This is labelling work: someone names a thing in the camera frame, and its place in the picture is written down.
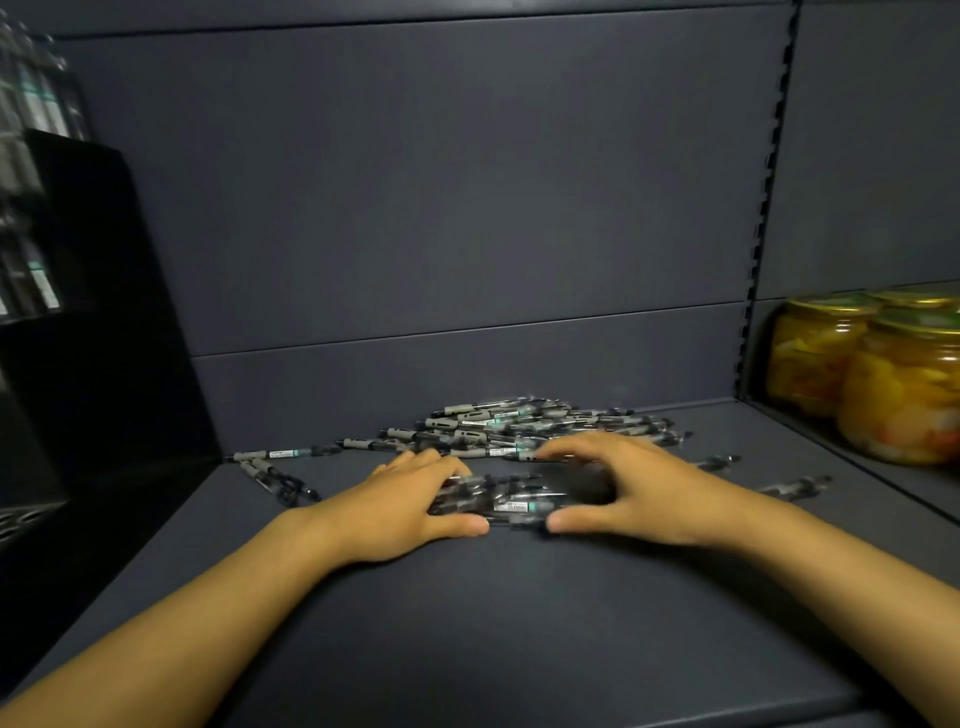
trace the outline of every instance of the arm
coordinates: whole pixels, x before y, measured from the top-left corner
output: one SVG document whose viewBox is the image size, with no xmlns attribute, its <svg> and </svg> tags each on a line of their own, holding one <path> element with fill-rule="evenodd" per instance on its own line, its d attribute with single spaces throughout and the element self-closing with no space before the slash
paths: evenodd
<svg viewBox="0 0 960 728">
<path fill-rule="evenodd" d="M 766 571 L 873 665 L 934 726 L 960 725 L 960 592 L 796 506 L 603 432 L 538 457 L 599 461 L 618 500 L 551 514 L 554 532 L 605 531 L 734 552 Z"/>
<path fill-rule="evenodd" d="M 260 646 L 331 571 L 428 541 L 478 536 L 479 516 L 426 515 L 469 474 L 435 450 L 405 452 L 339 496 L 288 511 L 220 564 L 131 619 L 0 711 L 0 728 L 201 726 Z"/>
</svg>

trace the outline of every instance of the jar lid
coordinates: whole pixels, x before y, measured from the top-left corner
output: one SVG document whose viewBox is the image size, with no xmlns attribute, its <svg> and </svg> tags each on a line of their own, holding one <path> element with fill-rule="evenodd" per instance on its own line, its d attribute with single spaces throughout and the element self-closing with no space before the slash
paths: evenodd
<svg viewBox="0 0 960 728">
<path fill-rule="evenodd" d="M 819 313 L 822 316 L 836 318 L 856 318 L 873 316 L 880 310 L 880 303 L 859 293 L 837 294 L 834 296 L 800 296 L 786 302 L 795 310 Z"/>
<path fill-rule="evenodd" d="M 923 339 L 941 339 L 960 344 L 960 313 L 915 308 L 888 308 L 872 320 L 871 326 L 892 333 Z"/>
<path fill-rule="evenodd" d="M 885 305 L 899 308 L 943 308 L 952 303 L 960 304 L 960 297 L 947 293 L 930 293 L 928 291 L 911 291 L 908 288 L 885 288 L 880 291 L 867 291 L 872 299 L 877 299 Z"/>
</svg>

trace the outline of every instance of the jar of pickles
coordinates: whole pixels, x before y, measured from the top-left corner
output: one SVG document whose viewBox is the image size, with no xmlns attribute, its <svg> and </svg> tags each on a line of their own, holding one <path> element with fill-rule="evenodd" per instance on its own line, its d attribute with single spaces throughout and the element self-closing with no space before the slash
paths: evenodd
<svg viewBox="0 0 960 728">
<path fill-rule="evenodd" d="M 960 458 L 960 313 L 889 308 L 873 319 L 851 358 L 837 426 L 891 463 Z"/>
<path fill-rule="evenodd" d="M 767 394 L 812 417 L 833 417 L 850 356 L 879 310 L 856 294 L 790 299 L 774 329 Z"/>
<path fill-rule="evenodd" d="M 884 308 L 943 308 L 950 311 L 960 309 L 960 296 L 946 293 L 912 291 L 909 288 L 885 288 L 880 291 L 867 291 L 867 295 L 879 301 Z"/>
</svg>

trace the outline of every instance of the hand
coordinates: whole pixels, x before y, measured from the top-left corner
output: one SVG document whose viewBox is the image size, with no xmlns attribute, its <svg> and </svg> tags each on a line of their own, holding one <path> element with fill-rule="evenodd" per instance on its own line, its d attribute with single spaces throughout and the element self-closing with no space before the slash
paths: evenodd
<svg viewBox="0 0 960 728">
<path fill-rule="evenodd" d="M 547 528 L 554 533 L 603 531 L 660 544 L 713 546 L 740 510 L 759 498 L 638 438 L 584 432 L 552 440 L 537 452 L 541 460 L 564 455 L 606 466 L 618 498 L 552 513 Z"/>
<path fill-rule="evenodd" d="M 467 513 L 428 516 L 426 511 L 444 481 L 470 475 L 455 457 L 434 449 L 403 452 L 389 465 L 378 465 L 366 480 L 309 508 L 298 509 L 323 533 L 334 567 L 356 561 L 387 561 L 428 541 L 481 536 L 490 530 L 482 516 Z"/>
</svg>

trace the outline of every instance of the person's left hand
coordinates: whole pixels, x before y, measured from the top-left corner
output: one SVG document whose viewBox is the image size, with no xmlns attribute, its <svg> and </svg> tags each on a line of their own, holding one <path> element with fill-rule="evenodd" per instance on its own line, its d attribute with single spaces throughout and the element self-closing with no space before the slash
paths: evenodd
<svg viewBox="0 0 960 728">
<path fill-rule="evenodd" d="M 307 527 L 329 536 L 324 541 L 336 566 L 387 561 L 429 541 L 482 536 L 490 530 L 483 516 L 427 515 L 441 485 L 453 475 L 470 475 L 470 470 L 434 449 L 403 452 L 389 465 L 378 465 L 359 485 L 298 512 L 312 520 Z"/>
</svg>

